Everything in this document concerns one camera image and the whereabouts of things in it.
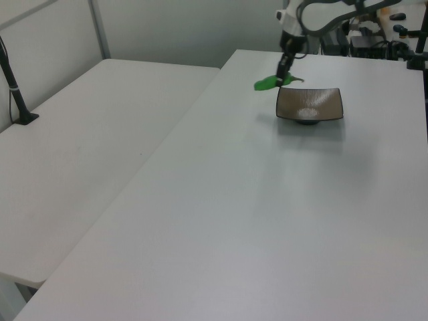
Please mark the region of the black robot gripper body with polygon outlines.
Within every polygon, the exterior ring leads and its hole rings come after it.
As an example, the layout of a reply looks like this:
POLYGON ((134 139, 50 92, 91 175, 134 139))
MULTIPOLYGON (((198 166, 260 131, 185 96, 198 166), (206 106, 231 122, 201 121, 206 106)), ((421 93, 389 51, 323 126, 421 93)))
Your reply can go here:
POLYGON ((280 47, 286 56, 295 56, 305 49, 306 37, 303 35, 292 35, 286 31, 282 32, 280 47))

